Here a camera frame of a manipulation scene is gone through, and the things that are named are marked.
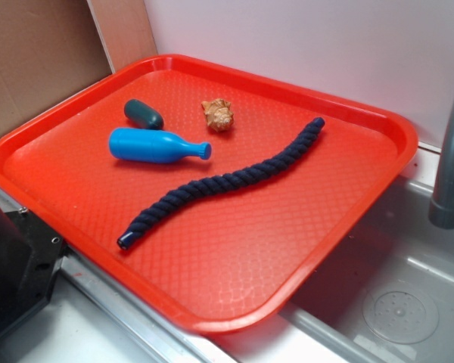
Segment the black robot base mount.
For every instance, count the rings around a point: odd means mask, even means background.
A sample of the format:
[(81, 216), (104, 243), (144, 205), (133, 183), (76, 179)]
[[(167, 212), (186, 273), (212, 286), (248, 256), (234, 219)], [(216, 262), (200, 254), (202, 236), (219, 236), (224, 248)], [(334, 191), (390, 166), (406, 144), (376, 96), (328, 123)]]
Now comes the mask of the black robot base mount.
[(49, 303), (63, 250), (35, 213), (0, 207), (0, 338)]

